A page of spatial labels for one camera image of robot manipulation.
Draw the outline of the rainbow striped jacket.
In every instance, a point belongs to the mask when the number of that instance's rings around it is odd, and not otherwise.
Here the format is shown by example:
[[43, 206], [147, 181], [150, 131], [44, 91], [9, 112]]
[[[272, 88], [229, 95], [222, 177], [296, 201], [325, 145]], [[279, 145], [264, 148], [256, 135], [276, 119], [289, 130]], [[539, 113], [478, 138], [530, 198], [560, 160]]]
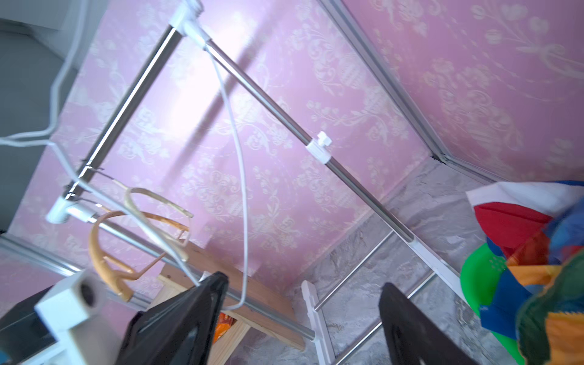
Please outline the rainbow striped jacket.
[[516, 315], [527, 364], [583, 362], [583, 202], [531, 236], [508, 259], [515, 279], [533, 291]]

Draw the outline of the metal clothes rack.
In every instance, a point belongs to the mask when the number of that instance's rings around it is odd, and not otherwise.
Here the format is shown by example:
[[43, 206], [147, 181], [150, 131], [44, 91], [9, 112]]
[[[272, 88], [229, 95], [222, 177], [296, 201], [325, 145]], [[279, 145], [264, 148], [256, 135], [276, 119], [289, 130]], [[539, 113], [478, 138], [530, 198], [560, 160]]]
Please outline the metal clothes rack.
[[[100, 167], [104, 158], [109, 154], [111, 146], [115, 143], [118, 136], [122, 133], [128, 121], [133, 116], [135, 110], [140, 105], [144, 96], [147, 94], [148, 90], [158, 77], [161, 69], [164, 68], [170, 56], [175, 51], [177, 45], [184, 38], [189, 31], [195, 32], [195, 40], [199, 35], [201, 35], [202, 47], [205, 52], [208, 52], [212, 59], [218, 62], [230, 75], [234, 76], [237, 82], [242, 85], [246, 90], [261, 103], [285, 128], [287, 128], [298, 140], [300, 140], [305, 146], [310, 148], [314, 147], [318, 151], [323, 151], [327, 158], [326, 166], [333, 172], [346, 186], [348, 186], [351, 191], [358, 195], [358, 197], [365, 202], [374, 212], [381, 217], [392, 229], [392, 231], [397, 234], [400, 239], [410, 247], [415, 254], [420, 257], [427, 266], [432, 270], [427, 281], [419, 286], [419, 288], [424, 287], [426, 282], [434, 277], [440, 277], [440, 279], [447, 284], [460, 298], [465, 300], [464, 293], [462, 291], [462, 285], [457, 273], [449, 264], [447, 264], [439, 255], [437, 255], [426, 243], [424, 243], [419, 238], [415, 237], [412, 231], [407, 228], [401, 221], [398, 220], [394, 215], [389, 213], [389, 211], [382, 206], [382, 204], [373, 197], [373, 195], [366, 190], [347, 170], [334, 158], [331, 157], [330, 153], [321, 146], [316, 145], [316, 140], [313, 140], [310, 135], [303, 130], [300, 125], [298, 125], [269, 95], [260, 88], [260, 86], [255, 83], [251, 77], [246, 74], [242, 68], [237, 65], [234, 60], [232, 60], [227, 54], [219, 47], [214, 41], [204, 35], [202, 30], [197, 30], [198, 24], [196, 24], [196, 19], [201, 11], [196, 10], [195, 15], [189, 15], [189, 4], [186, 1], [185, 5], [179, 6], [175, 15], [171, 18], [171, 22], [167, 30], [165, 30], [164, 36], [159, 39], [155, 50], [150, 54], [147, 59], [146, 64], [143, 65], [137, 78], [129, 87], [128, 91], [120, 101], [119, 106], [115, 109], [115, 113], [112, 115], [102, 134], [95, 142], [94, 147], [87, 156], [87, 162], [79, 168], [76, 173], [73, 171], [72, 181], [70, 187], [68, 187], [62, 194], [62, 197], [57, 199], [56, 203], [51, 208], [49, 214], [47, 215], [47, 220], [54, 224], [61, 224], [67, 221], [69, 216], [75, 216], [74, 210], [76, 210], [78, 203], [75, 199], [79, 200], [83, 191], [89, 191], [89, 188], [82, 186], [84, 183], [88, 183], [94, 172], [90, 170]], [[260, 319], [266, 319], [269, 325], [276, 326], [276, 329], [286, 328], [289, 332], [298, 334], [299, 336], [304, 336], [306, 339], [315, 340], [316, 342], [322, 342], [325, 346], [325, 342], [330, 342], [330, 338], [322, 337], [320, 332], [315, 332], [305, 326], [300, 325], [293, 319], [288, 318], [284, 314], [278, 312], [275, 307], [271, 305], [263, 304], [263, 302], [254, 301], [251, 296], [245, 299], [243, 306], [248, 308], [247, 312], [244, 311], [241, 315], [242, 318], [252, 321], [253, 316], [259, 316]], [[269, 328], [267, 325], [260, 325], [260, 327], [265, 329], [265, 333], [276, 333], [275, 330]]]

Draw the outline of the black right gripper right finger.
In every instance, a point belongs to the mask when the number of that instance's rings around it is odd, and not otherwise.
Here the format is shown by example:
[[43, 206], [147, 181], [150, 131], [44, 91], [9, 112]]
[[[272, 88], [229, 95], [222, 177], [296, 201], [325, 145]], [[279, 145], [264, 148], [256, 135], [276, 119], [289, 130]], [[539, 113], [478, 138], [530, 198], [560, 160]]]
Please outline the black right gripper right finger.
[[384, 284], [379, 311], [393, 364], [475, 363], [394, 284]]

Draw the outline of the cream white clothes hanger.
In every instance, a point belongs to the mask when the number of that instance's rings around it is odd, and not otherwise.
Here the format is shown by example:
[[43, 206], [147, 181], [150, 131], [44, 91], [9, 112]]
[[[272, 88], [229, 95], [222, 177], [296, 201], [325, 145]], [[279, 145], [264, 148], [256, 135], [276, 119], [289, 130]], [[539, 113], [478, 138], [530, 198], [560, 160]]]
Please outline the cream white clothes hanger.
[[120, 217], [128, 217], [133, 220], [134, 224], [151, 238], [155, 245], [162, 249], [163, 253], [177, 262], [186, 262], [189, 256], [185, 251], [185, 247], [190, 239], [190, 227], [169, 217], [141, 210], [138, 203], [135, 202], [134, 196], [145, 196], [154, 200], [159, 205], [164, 205], [171, 211], [180, 214], [187, 221], [193, 219], [193, 213], [151, 190], [127, 186], [117, 179], [112, 179], [112, 181], [123, 190], [123, 200], [121, 202], [108, 196], [89, 182], [82, 180], [78, 182], [81, 187], [105, 202], [110, 210], [125, 213], [125, 216]]

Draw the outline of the green plastic basket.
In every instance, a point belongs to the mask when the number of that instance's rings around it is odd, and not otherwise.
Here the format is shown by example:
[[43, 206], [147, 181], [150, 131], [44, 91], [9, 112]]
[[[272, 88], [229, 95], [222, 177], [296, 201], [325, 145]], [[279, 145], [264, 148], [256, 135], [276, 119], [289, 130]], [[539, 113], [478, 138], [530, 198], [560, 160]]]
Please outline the green plastic basket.
[[481, 326], [494, 334], [515, 362], [526, 363], [516, 341], [516, 319], [532, 294], [510, 272], [501, 249], [488, 240], [467, 258], [460, 279]]

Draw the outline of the blue red white jacket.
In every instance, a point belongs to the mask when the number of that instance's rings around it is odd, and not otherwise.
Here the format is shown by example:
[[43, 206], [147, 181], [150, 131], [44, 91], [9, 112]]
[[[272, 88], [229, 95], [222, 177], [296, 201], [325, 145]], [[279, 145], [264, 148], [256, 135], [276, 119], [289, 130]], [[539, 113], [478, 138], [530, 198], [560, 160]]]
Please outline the blue red white jacket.
[[515, 339], [520, 307], [583, 250], [583, 183], [497, 182], [467, 198], [489, 250], [506, 266], [494, 299], [480, 307], [481, 323]]

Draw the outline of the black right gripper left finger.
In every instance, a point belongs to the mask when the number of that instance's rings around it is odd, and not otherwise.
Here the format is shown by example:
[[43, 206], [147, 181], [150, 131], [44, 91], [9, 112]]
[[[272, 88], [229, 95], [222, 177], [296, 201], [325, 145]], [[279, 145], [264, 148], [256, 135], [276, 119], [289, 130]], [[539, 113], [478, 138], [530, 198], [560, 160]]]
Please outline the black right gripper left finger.
[[228, 288], [228, 277], [215, 272], [199, 286], [138, 312], [116, 363], [206, 364]]

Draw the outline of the wooden two-tier shelf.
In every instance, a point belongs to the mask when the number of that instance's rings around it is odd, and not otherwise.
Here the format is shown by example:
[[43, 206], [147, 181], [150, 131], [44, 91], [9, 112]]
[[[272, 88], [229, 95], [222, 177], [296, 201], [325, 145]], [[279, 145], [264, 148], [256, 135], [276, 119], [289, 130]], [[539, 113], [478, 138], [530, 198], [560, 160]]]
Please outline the wooden two-tier shelf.
[[[242, 288], [243, 273], [233, 265], [213, 255], [208, 250], [194, 244], [186, 248], [189, 255], [189, 267], [194, 274], [202, 272], [221, 272], [229, 279], [229, 291], [224, 304], [234, 305], [237, 301], [230, 297], [231, 294], [239, 294]], [[159, 279], [170, 287], [184, 291], [193, 286], [186, 274], [178, 268], [171, 258], [164, 259], [164, 267]], [[246, 292], [246, 305], [234, 311], [228, 311], [228, 315], [245, 322], [250, 327], [278, 339], [284, 344], [296, 348], [299, 351], [306, 349], [304, 337], [291, 328], [277, 322], [277, 319], [286, 319], [291, 324], [298, 324], [293, 307], [289, 299], [264, 286], [259, 281], [250, 278]]]

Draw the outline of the orange snack bag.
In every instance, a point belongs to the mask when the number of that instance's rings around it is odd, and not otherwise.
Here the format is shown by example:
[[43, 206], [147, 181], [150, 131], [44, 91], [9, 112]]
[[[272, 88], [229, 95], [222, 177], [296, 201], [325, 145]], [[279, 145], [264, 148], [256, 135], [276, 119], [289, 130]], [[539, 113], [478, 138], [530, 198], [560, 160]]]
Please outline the orange snack bag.
[[236, 323], [236, 319], [228, 316], [225, 313], [219, 313], [217, 323], [214, 330], [213, 343], [216, 343], [222, 336], [224, 336], [227, 331]]

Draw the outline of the white wire clothes hanger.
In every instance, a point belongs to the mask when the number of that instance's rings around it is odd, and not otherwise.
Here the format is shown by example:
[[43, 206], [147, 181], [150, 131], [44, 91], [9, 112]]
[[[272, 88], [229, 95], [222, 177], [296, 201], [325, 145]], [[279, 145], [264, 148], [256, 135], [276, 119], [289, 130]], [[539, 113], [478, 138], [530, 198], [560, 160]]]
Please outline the white wire clothes hanger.
[[[106, 10], [82, 69], [65, 81], [69, 96], [55, 139], [73, 165], [106, 126], [177, 6], [115, 1]], [[254, 275], [255, 263], [243, 257], [240, 178], [220, 86], [232, 90], [234, 79], [195, 42], [180, 42], [92, 183], [117, 201], [129, 186], [177, 202], [194, 215], [194, 242]], [[51, 149], [2, 147], [1, 198], [13, 214], [1, 229], [88, 266], [89, 226], [46, 220], [67, 182]]]

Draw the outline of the wooden clothes hanger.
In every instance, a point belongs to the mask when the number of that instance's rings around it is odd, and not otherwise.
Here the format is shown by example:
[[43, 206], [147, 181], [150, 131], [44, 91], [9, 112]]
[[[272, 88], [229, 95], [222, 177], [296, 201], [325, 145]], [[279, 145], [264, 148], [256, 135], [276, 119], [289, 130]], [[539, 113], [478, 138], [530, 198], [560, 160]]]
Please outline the wooden clothes hanger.
[[165, 253], [159, 255], [141, 271], [136, 271], [114, 255], [108, 253], [100, 246], [99, 230], [100, 224], [114, 217], [125, 216], [122, 211], [112, 211], [104, 209], [105, 214], [100, 216], [91, 228], [89, 236], [89, 255], [95, 271], [103, 282], [123, 301], [129, 302], [134, 296], [134, 290], [128, 286], [127, 281], [137, 281], [153, 266], [159, 263]]

